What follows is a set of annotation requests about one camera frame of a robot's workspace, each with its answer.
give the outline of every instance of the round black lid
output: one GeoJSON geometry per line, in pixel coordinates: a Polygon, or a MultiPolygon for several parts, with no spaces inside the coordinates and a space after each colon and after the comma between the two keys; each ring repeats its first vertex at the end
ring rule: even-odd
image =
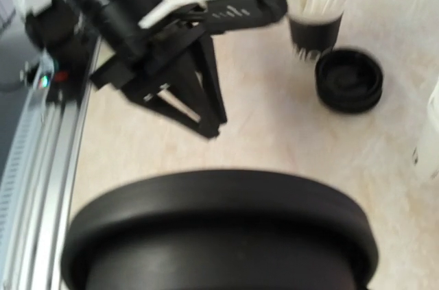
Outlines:
{"type": "Polygon", "coordinates": [[[328,107],[350,114],[375,107],[383,92],[383,72],[367,53],[336,49],[324,54],[316,65],[316,86],[328,107]]]}

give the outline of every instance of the beige marble surface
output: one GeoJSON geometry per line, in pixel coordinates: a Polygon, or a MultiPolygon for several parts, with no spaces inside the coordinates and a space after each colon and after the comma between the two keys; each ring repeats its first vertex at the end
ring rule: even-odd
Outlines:
{"type": "MultiPolygon", "coordinates": [[[[385,72],[381,103],[347,117],[323,107],[313,65],[295,59],[286,23],[215,39],[229,122],[205,141],[127,103],[91,95],[72,213],[153,175],[205,168],[298,173],[354,197],[381,260],[372,289],[439,289],[439,184],[414,177],[411,155],[439,75],[439,0],[350,0],[339,45],[369,50],[385,72]]],[[[103,49],[102,56],[108,55],[103,49]]]]}

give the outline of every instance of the marble tabletop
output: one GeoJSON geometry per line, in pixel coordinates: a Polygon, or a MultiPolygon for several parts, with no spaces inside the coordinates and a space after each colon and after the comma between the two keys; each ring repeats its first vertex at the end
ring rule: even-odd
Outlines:
{"type": "MultiPolygon", "coordinates": [[[[380,249],[371,289],[439,289],[439,183],[411,158],[439,76],[439,0],[350,0],[337,45],[372,53],[385,73],[367,114],[327,110],[313,64],[293,54],[287,22],[215,38],[229,122],[206,141],[130,105],[111,87],[89,102],[72,214],[98,195],[158,174],[212,168],[296,173],[349,194],[380,249]]],[[[102,58],[111,52],[102,49],[102,58]]]]}

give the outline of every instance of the paper cup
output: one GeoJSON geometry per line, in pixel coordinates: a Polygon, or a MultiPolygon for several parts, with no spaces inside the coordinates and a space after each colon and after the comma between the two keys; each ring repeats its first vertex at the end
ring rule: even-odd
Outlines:
{"type": "Polygon", "coordinates": [[[439,85],[431,96],[427,122],[413,153],[413,164],[420,180],[439,180],[439,85]]]}
{"type": "Polygon", "coordinates": [[[328,17],[289,16],[293,47],[301,60],[317,60],[334,48],[342,14],[328,17]]]}

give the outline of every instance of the white cup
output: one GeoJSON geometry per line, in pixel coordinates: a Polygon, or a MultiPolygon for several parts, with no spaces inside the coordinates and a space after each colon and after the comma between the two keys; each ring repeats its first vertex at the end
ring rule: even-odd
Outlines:
{"type": "Polygon", "coordinates": [[[413,163],[420,180],[439,180],[439,82],[427,107],[427,122],[414,150],[413,163]]]}

